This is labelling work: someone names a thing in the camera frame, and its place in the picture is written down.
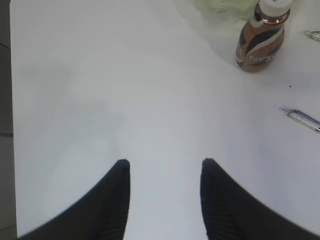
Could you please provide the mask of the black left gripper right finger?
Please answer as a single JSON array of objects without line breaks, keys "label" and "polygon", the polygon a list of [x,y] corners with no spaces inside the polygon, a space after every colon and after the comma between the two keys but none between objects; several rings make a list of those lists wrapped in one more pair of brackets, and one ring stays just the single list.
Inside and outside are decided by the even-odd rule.
[{"label": "black left gripper right finger", "polygon": [[211,158],[202,162],[200,201],[210,240],[318,240],[250,195]]}]

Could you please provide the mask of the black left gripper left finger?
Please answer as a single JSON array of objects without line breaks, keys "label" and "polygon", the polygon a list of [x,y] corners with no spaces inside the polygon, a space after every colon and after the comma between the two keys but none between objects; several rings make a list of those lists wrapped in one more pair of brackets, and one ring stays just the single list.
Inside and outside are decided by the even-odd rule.
[{"label": "black left gripper left finger", "polygon": [[20,239],[122,240],[130,195],[130,163],[121,159],[76,203]]}]

